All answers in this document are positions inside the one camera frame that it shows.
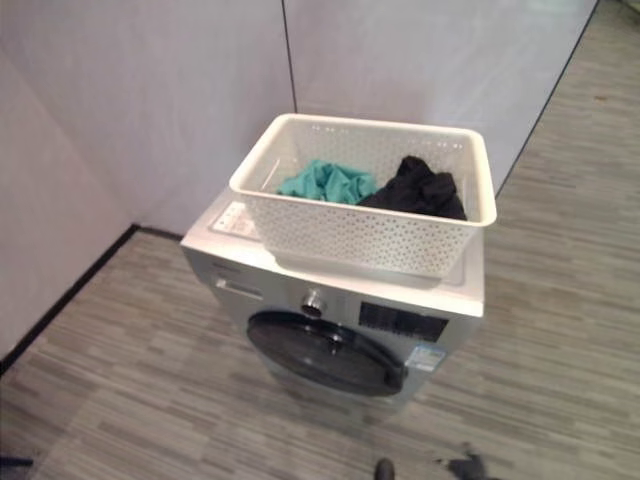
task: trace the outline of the floor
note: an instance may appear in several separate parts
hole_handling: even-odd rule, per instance
[[[603,2],[487,234],[487,322],[401,412],[287,391],[136,234],[2,378],[34,479],[640,478],[640,26]]]

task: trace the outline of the laundry basket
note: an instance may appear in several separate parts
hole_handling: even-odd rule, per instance
[[[379,187],[407,155],[451,172],[468,220],[276,194],[313,159],[371,173]],[[229,182],[265,247],[288,265],[364,267],[444,277],[480,228],[496,219],[482,136],[471,130],[347,118],[277,117]]]

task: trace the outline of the digital display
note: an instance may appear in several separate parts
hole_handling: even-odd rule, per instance
[[[358,324],[385,332],[437,342],[449,320],[362,302]]]

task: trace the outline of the wall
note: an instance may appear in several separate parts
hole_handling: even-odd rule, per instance
[[[502,184],[596,0],[285,0],[303,113],[473,128]]]
[[[6,0],[3,46],[137,222],[183,233],[291,111],[280,0]]]
[[[130,220],[0,51],[0,358]]]

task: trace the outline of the silver washing machine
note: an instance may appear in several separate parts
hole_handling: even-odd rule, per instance
[[[269,366],[343,392],[410,397],[482,322],[481,234],[444,280],[293,270],[265,250],[226,190],[182,247]]]

